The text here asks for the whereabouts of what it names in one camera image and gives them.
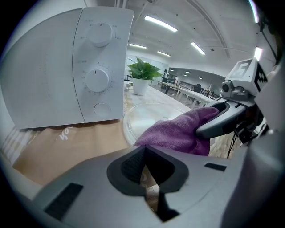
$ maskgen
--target knob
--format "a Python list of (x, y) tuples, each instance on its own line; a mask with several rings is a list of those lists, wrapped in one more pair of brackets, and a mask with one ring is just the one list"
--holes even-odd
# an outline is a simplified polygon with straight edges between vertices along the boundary
[(106, 46), (112, 39), (112, 28), (106, 23), (94, 24), (87, 37), (95, 47)]
[(102, 92), (109, 83), (108, 74), (102, 69), (91, 70), (85, 77), (85, 84), (93, 92)]

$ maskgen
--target microwave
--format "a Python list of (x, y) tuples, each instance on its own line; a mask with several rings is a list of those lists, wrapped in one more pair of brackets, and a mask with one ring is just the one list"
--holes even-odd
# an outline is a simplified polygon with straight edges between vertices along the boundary
[(24, 34), (3, 57), (0, 80), (19, 129), (123, 117), (128, 39), (134, 12), (80, 8)]

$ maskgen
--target purple cloth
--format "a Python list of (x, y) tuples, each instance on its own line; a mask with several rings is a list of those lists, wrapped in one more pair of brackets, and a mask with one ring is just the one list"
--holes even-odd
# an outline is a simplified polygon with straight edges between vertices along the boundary
[(208, 156), (210, 140), (197, 138), (194, 132), (218, 113), (216, 108), (204, 107), (186, 112), (173, 120), (158, 121), (139, 137), (135, 146), (147, 144)]

